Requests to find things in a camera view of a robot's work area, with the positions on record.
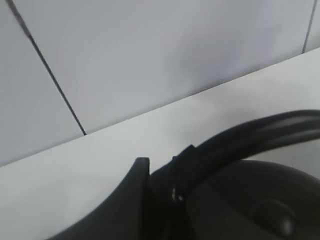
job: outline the white tile wall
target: white tile wall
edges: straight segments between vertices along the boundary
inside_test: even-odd
[[[306,51],[320,48],[320,2],[315,0],[316,6],[313,15],[313,21],[306,45]]]
[[[87,132],[302,52],[314,0],[15,0]]]
[[[81,131],[4,0],[0,1],[0,166]]]

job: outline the white countertop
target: white countertop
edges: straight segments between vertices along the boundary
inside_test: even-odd
[[[190,144],[244,121],[320,109],[320,49],[0,168],[0,238],[42,240],[84,217],[136,157],[151,171]],[[320,178],[320,142],[254,157]]]

